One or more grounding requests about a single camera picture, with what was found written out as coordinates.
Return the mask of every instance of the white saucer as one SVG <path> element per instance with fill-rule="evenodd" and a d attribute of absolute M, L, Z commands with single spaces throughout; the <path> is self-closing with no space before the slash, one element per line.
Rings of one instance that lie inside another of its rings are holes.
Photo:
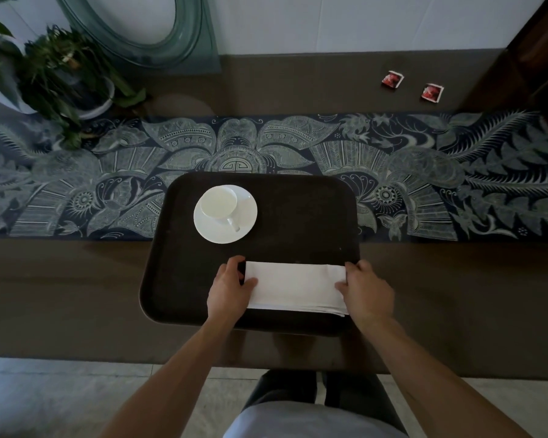
<path fill-rule="evenodd" d="M 250 192 L 233 184 L 225 184 L 225 186 L 234 191 L 238 197 L 238 205 L 233 217 L 235 222 L 240 225 L 239 231 L 235 232 L 227 222 L 213 220 L 201 212 L 200 200 L 193 211 L 193 221 L 197 232 L 206 240 L 217 244 L 233 243 L 243 238 L 254 227 L 258 217 L 258 205 Z"/>

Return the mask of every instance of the patterned table runner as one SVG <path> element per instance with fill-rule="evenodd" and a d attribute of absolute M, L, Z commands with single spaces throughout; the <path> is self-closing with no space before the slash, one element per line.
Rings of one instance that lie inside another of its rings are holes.
<path fill-rule="evenodd" d="M 362 241 L 548 241 L 548 127 L 487 114 L 96 118 L 76 151 L 37 117 L 0 122 L 0 236 L 149 240 L 186 172 L 327 175 Z"/>

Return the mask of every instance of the tray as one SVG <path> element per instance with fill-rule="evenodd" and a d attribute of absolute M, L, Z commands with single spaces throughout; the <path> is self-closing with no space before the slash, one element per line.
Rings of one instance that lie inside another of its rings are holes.
<path fill-rule="evenodd" d="M 201 195 L 236 184 L 256 199 L 258 219 L 248 235 L 214 244 L 195 229 Z M 201 325 L 219 265 L 233 255 L 273 263 L 343 265 L 359 260 L 357 205 L 342 181 L 324 176 L 194 172 L 168 188 L 140 287 L 140 304 L 154 321 Z M 239 329 L 334 336 L 349 317 L 248 309 Z"/>

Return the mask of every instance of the dark trousers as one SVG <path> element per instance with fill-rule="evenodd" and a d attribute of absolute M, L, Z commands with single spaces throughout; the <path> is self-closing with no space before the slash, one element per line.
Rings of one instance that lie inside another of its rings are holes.
<path fill-rule="evenodd" d="M 347 372 L 323 372 L 327 388 L 325 405 L 381 420 L 406 433 L 386 391 L 376 375 Z M 244 406 L 269 401 L 314 403 L 317 397 L 317 374 L 313 370 L 269 370 Z"/>

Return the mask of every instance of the folded napkin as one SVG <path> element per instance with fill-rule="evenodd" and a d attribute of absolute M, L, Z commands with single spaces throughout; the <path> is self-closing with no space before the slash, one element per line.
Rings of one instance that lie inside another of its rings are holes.
<path fill-rule="evenodd" d="M 347 315 L 343 296 L 335 289 L 345 281 L 345 267 L 247 261 L 245 279 L 258 285 L 249 300 L 250 309 L 323 312 Z"/>

